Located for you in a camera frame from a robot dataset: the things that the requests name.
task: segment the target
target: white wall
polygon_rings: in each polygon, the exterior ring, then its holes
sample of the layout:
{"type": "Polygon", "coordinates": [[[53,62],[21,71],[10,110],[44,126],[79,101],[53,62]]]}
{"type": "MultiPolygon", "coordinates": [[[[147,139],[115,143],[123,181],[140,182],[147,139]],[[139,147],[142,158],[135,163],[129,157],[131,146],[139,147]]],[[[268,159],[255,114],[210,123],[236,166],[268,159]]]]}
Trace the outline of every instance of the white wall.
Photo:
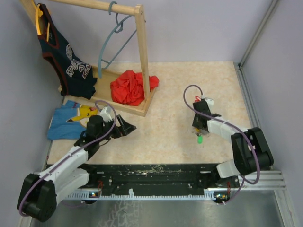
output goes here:
{"type": "Polygon", "coordinates": [[[280,1],[244,66],[274,166],[282,170],[298,214],[303,213],[302,12],[302,0],[280,1]]]}
{"type": "MultiPolygon", "coordinates": [[[[57,28],[83,61],[97,63],[99,51],[115,27],[115,14],[43,0],[57,28]]],[[[143,4],[146,17],[148,57],[158,61],[239,62],[271,0],[120,0],[143,4]]],[[[114,34],[106,49],[109,60],[135,30],[134,18],[124,31],[114,34]]],[[[136,36],[117,61],[138,62],[136,36]]]]}
{"type": "Polygon", "coordinates": [[[14,227],[23,180],[42,168],[47,127],[62,99],[18,0],[0,3],[0,69],[0,225],[14,227]]]}

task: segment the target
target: blue hanger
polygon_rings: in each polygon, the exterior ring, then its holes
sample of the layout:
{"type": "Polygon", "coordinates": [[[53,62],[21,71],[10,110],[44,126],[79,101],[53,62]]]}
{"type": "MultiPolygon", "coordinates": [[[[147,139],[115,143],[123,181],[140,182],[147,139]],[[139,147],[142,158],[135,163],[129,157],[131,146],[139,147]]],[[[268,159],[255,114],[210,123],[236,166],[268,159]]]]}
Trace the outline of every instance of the blue hanger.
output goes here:
{"type": "MultiPolygon", "coordinates": [[[[108,14],[111,15],[111,9],[112,9],[112,6],[113,4],[117,4],[115,1],[112,1],[110,4],[109,4],[109,7],[108,7],[108,14]]],[[[123,31],[123,23],[132,16],[126,16],[124,19],[122,19],[120,22],[118,22],[118,13],[116,13],[116,27],[110,32],[110,34],[108,35],[108,37],[106,38],[103,46],[102,46],[102,49],[101,49],[101,52],[100,52],[100,55],[99,55],[99,61],[98,61],[98,73],[99,73],[99,77],[102,78],[102,69],[107,69],[110,64],[115,60],[115,58],[118,56],[118,54],[123,50],[123,48],[127,45],[127,43],[132,39],[132,37],[134,36],[134,34],[137,32],[137,29],[131,34],[131,36],[128,38],[128,40],[123,44],[123,46],[120,48],[120,50],[114,55],[114,57],[110,60],[110,61],[106,61],[104,59],[102,59],[103,57],[103,54],[104,54],[104,50],[106,48],[106,45],[109,41],[109,39],[111,38],[111,36],[113,35],[113,33],[119,33],[119,32],[122,32],[123,31]],[[107,63],[107,65],[102,68],[102,62],[105,62],[107,63]]]]}

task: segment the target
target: cable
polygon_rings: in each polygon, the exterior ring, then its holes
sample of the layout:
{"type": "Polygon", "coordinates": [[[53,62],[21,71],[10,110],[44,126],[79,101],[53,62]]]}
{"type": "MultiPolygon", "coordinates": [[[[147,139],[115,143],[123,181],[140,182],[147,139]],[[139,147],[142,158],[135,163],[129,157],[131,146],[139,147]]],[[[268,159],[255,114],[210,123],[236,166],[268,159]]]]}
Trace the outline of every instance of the cable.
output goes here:
{"type": "Polygon", "coordinates": [[[106,141],[104,144],[101,144],[101,145],[99,145],[99,146],[100,146],[100,147],[102,147],[102,146],[104,146],[104,145],[108,144],[108,143],[110,142],[110,140],[111,140],[111,138],[109,138],[109,140],[108,140],[108,141],[106,141]]]}
{"type": "Polygon", "coordinates": [[[231,182],[229,181],[229,182],[227,182],[227,187],[228,187],[228,189],[227,189],[227,195],[228,196],[230,196],[230,194],[231,194],[231,182]]]}
{"type": "Polygon", "coordinates": [[[209,115],[207,115],[207,114],[204,114],[204,113],[202,113],[202,112],[199,112],[199,111],[195,110],[193,107],[191,107],[191,106],[188,104],[188,102],[186,101],[186,98],[185,98],[185,94],[186,94],[186,91],[187,91],[190,87],[196,87],[196,88],[198,88],[198,89],[200,90],[200,92],[201,92],[201,96],[203,95],[202,89],[201,89],[198,85],[192,84],[192,85],[187,86],[187,87],[185,88],[184,92],[183,92],[183,100],[184,100],[185,104],[188,106],[188,108],[191,109],[192,111],[194,111],[195,113],[197,113],[197,114],[203,116],[203,117],[207,117],[207,118],[209,118],[209,119],[212,119],[212,120],[215,120],[215,121],[218,121],[218,122],[221,122],[221,123],[225,123],[225,124],[227,124],[228,126],[230,126],[230,127],[234,128],[235,130],[237,130],[237,131],[243,136],[243,138],[246,140],[248,146],[250,147],[250,150],[251,150],[251,152],[252,152],[252,155],[253,155],[253,157],[254,157],[254,159],[255,159],[255,162],[256,162],[257,177],[256,177],[255,181],[251,182],[251,181],[247,180],[247,179],[245,178],[245,176],[240,175],[240,177],[243,178],[242,184],[240,185],[240,187],[238,188],[238,190],[236,191],[236,193],[234,194],[234,196],[232,196],[227,202],[223,203],[223,204],[225,205],[226,203],[231,202],[231,201],[233,200],[233,198],[240,192],[240,190],[242,189],[242,187],[243,187],[243,185],[244,185],[244,182],[247,182],[247,183],[249,183],[249,184],[257,184],[257,183],[258,183],[258,181],[259,181],[259,179],[260,179],[260,165],[259,165],[258,157],[257,157],[256,151],[255,151],[253,145],[251,144],[249,138],[244,134],[244,132],[243,132],[241,129],[239,129],[237,126],[235,126],[235,125],[233,125],[233,124],[231,124],[231,123],[229,123],[229,122],[225,122],[225,121],[223,121],[223,120],[221,120],[221,119],[214,118],[214,117],[212,117],[212,116],[209,116],[209,115]]]}
{"type": "MultiPolygon", "coordinates": [[[[74,152],[72,152],[71,155],[74,155],[74,154],[76,154],[77,152],[79,152],[80,150],[82,150],[82,149],[88,147],[89,145],[91,145],[91,144],[93,144],[93,143],[95,143],[95,142],[97,142],[97,141],[99,141],[99,140],[105,138],[105,137],[112,131],[112,129],[114,128],[114,126],[115,126],[115,124],[116,124],[116,120],[117,120],[117,113],[116,113],[115,109],[114,109],[113,106],[112,106],[111,104],[109,104],[108,102],[103,101],[103,100],[97,100],[97,101],[95,102],[95,106],[96,106],[96,108],[97,108],[99,111],[100,111],[100,108],[98,107],[97,104],[100,103],[100,102],[103,102],[103,103],[105,103],[106,105],[108,105],[110,108],[112,108],[112,110],[113,110],[113,112],[114,112],[114,115],[115,115],[115,116],[114,116],[113,125],[110,127],[110,129],[108,130],[108,132],[105,133],[103,136],[100,136],[99,138],[97,138],[97,139],[95,139],[95,140],[93,140],[93,141],[91,141],[91,142],[85,144],[83,147],[78,148],[77,150],[75,150],[74,152]]],[[[50,176],[50,175],[52,174],[52,172],[54,172],[59,166],[61,166],[61,165],[62,165],[67,159],[69,159],[70,157],[71,157],[71,156],[66,156],[61,162],[59,162],[54,168],[52,168],[52,169],[49,171],[49,173],[47,173],[47,174],[45,174],[44,176],[42,176],[36,183],[33,184],[33,186],[31,186],[31,188],[27,191],[27,193],[25,194],[25,196],[23,197],[23,199],[22,199],[22,201],[21,201],[21,203],[20,203],[20,206],[19,206],[19,214],[20,214],[21,216],[23,216],[23,217],[28,217],[27,214],[24,214],[24,213],[22,212],[22,208],[23,208],[23,205],[24,205],[26,199],[27,199],[28,196],[30,195],[30,193],[36,188],[36,186],[37,186],[40,182],[42,182],[46,177],[50,176]]]]}
{"type": "Polygon", "coordinates": [[[99,197],[100,197],[101,196],[101,191],[103,189],[103,181],[98,181],[98,182],[100,182],[99,185],[98,185],[98,192],[99,192],[99,197]]]}

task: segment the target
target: green object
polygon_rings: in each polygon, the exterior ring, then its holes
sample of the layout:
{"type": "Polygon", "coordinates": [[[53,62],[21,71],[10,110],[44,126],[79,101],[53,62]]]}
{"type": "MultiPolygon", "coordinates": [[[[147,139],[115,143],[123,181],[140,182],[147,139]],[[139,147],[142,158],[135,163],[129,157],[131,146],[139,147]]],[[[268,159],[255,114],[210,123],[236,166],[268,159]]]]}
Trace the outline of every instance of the green object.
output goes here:
{"type": "Polygon", "coordinates": [[[202,136],[198,136],[198,144],[201,144],[201,143],[202,143],[202,141],[203,141],[202,136]]]}

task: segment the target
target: blue t-shirt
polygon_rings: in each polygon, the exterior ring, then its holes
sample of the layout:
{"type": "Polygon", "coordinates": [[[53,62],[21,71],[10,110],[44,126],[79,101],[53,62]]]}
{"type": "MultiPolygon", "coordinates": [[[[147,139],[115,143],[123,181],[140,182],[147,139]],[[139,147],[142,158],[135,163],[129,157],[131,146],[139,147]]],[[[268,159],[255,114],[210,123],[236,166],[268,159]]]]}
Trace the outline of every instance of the blue t-shirt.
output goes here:
{"type": "Polygon", "coordinates": [[[65,105],[55,109],[48,139],[78,139],[81,132],[86,130],[89,118],[97,113],[95,107],[67,101],[65,105]]]}

